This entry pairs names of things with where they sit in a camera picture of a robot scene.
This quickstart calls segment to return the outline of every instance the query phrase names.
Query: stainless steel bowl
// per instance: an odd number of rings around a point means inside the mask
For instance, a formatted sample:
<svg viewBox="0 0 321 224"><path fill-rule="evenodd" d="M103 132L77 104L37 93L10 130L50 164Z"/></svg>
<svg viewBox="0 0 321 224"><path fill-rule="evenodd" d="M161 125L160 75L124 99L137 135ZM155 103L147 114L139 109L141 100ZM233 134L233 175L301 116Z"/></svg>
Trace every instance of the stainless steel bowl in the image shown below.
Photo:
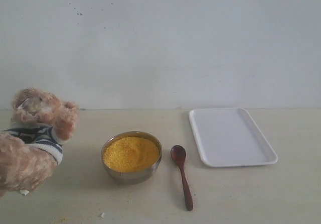
<svg viewBox="0 0 321 224"><path fill-rule="evenodd" d="M154 144L156 144L156 146L159 149L159 157L158 157L157 161L154 164L152 164L151 166L149 166L143 170L129 172L129 173L123 173L123 172L119 172L119 171L109 168L105 164L104 159L103 159L105 149L108 146L110 146L112 143L114 143L115 141L120 140L124 137L140 137L140 138L145 138L145 139L152 141ZM108 140L101 149L101 161L104 166L104 169L107 171L107 173L110 175L111 178L113 178L118 183L122 183L122 184L138 184L138 183L142 183L142 182L146 181L156 172L161 160L162 160L162 145L159 142L159 140L149 133L140 132L140 131L130 131L130 132L125 132L125 133L116 135L116 136L112 137L110 140Z"/></svg>

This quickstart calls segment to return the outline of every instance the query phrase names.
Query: white plastic tray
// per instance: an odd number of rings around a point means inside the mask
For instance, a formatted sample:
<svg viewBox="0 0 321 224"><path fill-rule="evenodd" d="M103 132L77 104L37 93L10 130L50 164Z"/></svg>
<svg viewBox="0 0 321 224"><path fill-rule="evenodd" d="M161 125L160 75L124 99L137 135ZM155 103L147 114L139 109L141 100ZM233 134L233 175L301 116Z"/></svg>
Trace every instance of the white plastic tray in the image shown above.
<svg viewBox="0 0 321 224"><path fill-rule="evenodd" d="M208 166L269 165L278 160L245 109L194 109L189 117L201 159Z"/></svg>

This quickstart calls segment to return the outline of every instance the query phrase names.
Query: beige table surface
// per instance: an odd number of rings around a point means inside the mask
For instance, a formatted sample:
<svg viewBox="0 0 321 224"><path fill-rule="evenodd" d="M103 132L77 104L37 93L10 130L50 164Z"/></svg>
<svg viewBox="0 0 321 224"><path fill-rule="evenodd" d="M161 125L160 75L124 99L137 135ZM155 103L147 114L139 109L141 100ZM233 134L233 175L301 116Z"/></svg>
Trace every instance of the beige table surface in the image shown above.
<svg viewBox="0 0 321 224"><path fill-rule="evenodd" d="M249 112L279 156L274 165L206 167L187 110L82 111L54 176L33 194L9 193L0 199L0 223L320 223L321 109ZM0 129L8 127L10 115L0 111ZM100 150L113 135L131 130L158 137L163 159L147 182L119 186L103 170ZM187 150L191 212L170 159L176 144ZM104 219L98 217L102 212Z"/></svg>

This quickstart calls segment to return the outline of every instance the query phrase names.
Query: striped shirt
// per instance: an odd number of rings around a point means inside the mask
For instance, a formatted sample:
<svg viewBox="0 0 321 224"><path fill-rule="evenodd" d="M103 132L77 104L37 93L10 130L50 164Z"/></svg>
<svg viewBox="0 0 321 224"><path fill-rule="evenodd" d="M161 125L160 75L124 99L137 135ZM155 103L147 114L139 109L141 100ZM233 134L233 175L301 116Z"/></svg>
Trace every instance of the striped shirt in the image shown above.
<svg viewBox="0 0 321 224"><path fill-rule="evenodd" d="M53 127L47 125L41 126L12 126L5 130L12 136L17 137L25 142L25 144L36 147L40 150L51 154L58 164L61 163L63 153L61 141L53 131Z"/></svg>

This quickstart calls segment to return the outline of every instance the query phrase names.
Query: plush toy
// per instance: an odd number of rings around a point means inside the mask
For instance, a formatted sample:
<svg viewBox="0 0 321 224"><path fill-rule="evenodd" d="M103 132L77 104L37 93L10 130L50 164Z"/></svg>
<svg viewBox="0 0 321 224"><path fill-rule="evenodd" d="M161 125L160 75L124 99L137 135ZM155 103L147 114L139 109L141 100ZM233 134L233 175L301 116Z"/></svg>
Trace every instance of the plush toy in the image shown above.
<svg viewBox="0 0 321 224"><path fill-rule="evenodd" d="M10 127L0 132L0 197L26 195L50 177L78 122L76 104L36 88L19 91L12 108Z"/></svg>

